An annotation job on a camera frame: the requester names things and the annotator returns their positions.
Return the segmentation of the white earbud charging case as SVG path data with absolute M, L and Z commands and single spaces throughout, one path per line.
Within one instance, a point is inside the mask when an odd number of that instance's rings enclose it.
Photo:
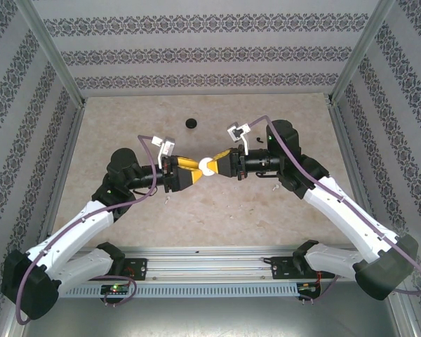
M 200 160 L 199 162 L 199 170 L 202 172 L 204 176 L 213 176 L 215 172 L 208 168 L 208 164 L 212 162 L 211 157 L 205 157 Z

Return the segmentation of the aluminium side rail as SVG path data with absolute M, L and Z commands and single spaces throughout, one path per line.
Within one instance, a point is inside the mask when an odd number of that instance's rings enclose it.
M 373 211 L 369 205 L 366 190 L 361 181 L 360 170 L 356 164 L 354 152 L 350 145 L 344 124 L 342 123 L 342 117 L 338 107 L 328 103 L 327 108 L 345 163 L 354 199 L 359 206 L 372 215 Z M 389 295 L 388 302 L 390 304 L 392 317 L 396 323 L 398 336 L 421 337 L 421 328 L 416 319 L 410 296 L 394 292 Z
M 51 235 L 55 225 L 55 219 L 58 213 L 62 193 L 65 187 L 67 174 L 74 154 L 74 148 L 81 128 L 81 122 L 85 112 L 86 103 L 78 107 L 76 114 L 72 119 L 67 135 L 66 143 L 62 152 L 61 161 L 57 168 L 57 174 L 53 181 L 53 189 L 48 198 L 48 206 L 46 207 L 44 216 L 42 218 L 41 227 L 36 238 L 36 243 L 39 244 L 45 238 Z

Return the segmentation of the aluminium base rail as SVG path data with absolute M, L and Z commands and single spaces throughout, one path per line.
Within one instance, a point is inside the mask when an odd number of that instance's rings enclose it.
M 273 279 L 269 259 L 290 256 L 298 269 L 298 279 Z M 121 276 L 126 258 L 146 258 L 145 281 L 159 282 L 248 282 L 248 281 L 314 281 L 339 275 L 353 280 L 355 268 L 363 256 L 354 249 L 323 244 L 308 249 L 295 246 L 214 246 L 179 248 L 123 247 L 112 263 L 108 275 Z

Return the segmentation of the aluminium frame post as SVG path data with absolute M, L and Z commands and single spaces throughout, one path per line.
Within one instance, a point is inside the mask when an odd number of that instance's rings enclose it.
M 345 89 L 354 76 L 357 67 L 363 60 L 363 57 L 377 34 L 377 31 L 381 27 L 394 3 L 395 0 L 378 0 L 374 11 L 371 13 L 368 22 L 359 37 L 359 40 L 357 41 L 351 55 L 348 57 L 348 60 L 340 73 L 333 90 L 328 95 L 331 105 L 335 106 L 335 104 L 340 100 L 342 94 L 345 92 Z
M 55 72 L 59 76 L 63 86 L 66 88 L 70 98 L 73 100 L 77 107 L 83 107 L 85 98 L 82 96 L 79 87 L 77 86 L 74 77 L 69 71 L 61 52 L 55 45 L 44 21 L 38 14 L 32 0 L 14 0 L 18 10 L 22 13 L 25 22 L 33 32 L 39 42 L 40 47 L 43 49 L 44 54 L 52 64 Z

